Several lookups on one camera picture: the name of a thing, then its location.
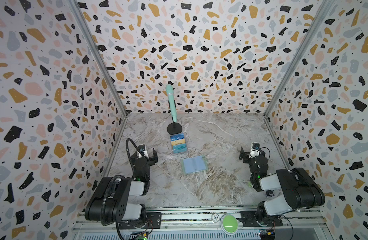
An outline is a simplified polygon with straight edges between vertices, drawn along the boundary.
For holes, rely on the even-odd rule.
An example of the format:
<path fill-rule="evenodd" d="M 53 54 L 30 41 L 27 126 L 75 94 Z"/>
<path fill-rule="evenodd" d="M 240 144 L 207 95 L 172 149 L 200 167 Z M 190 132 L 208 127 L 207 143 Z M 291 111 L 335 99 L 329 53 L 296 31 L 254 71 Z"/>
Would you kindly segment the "teal card from holder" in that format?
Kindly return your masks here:
<path fill-rule="evenodd" d="M 187 148 L 186 144 L 173 146 L 174 151 L 185 151 Z"/>

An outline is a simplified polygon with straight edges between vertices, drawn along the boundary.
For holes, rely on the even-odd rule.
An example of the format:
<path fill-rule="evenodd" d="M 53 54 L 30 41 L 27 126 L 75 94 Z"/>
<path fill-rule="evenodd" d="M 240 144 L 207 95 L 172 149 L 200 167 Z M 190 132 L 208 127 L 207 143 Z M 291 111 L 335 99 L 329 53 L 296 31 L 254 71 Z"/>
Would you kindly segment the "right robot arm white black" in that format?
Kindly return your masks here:
<path fill-rule="evenodd" d="M 269 157 L 258 143 L 253 143 L 251 150 L 240 149 L 239 159 L 248 164 L 250 183 L 257 192 L 279 195 L 258 204 L 254 217 L 263 222 L 282 214 L 301 209 L 310 209 L 325 204 L 325 195 L 318 184 L 303 168 L 279 169 L 269 174 Z"/>

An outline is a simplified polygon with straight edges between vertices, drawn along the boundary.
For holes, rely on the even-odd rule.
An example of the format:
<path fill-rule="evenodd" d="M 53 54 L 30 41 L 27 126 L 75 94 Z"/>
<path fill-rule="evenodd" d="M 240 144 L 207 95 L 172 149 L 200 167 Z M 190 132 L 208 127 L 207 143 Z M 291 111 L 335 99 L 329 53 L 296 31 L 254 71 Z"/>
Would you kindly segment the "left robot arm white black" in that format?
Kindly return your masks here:
<path fill-rule="evenodd" d="M 155 165 L 158 153 L 150 157 L 146 150 L 142 156 L 131 156 L 134 174 L 130 177 L 116 175 L 104 177 L 97 186 L 85 208 L 85 219 L 97 221 L 103 226 L 119 224 L 121 229 L 141 229 L 147 223 L 147 211 L 143 204 L 129 203 L 131 196 L 145 196 L 150 188 L 151 166 Z"/>

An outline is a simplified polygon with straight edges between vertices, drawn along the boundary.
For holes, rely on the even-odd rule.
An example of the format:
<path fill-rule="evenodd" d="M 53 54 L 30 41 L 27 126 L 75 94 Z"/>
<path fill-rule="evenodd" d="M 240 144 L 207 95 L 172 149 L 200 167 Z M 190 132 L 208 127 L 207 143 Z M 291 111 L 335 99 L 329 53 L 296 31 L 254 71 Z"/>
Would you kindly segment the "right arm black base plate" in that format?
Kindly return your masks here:
<path fill-rule="evenodd" d="M 270 216 L 264 212 L 241 211 L 240 222 L 244 227 L 282 227 L 280 215 Z"/>

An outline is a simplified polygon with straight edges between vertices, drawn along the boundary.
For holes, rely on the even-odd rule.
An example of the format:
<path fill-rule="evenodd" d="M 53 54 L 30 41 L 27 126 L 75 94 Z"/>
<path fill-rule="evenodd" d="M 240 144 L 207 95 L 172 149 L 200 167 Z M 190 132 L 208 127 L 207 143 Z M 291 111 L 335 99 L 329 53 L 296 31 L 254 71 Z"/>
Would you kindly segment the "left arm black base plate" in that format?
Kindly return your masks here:
<path fill-rule="evenodd" d="M 146 230 L 146 229 L 160 229 L 162 222 L 162 213 L 146 212 L 141 215 L 138 220 L 126 220 L 119 223 L 120 230 Z"/>

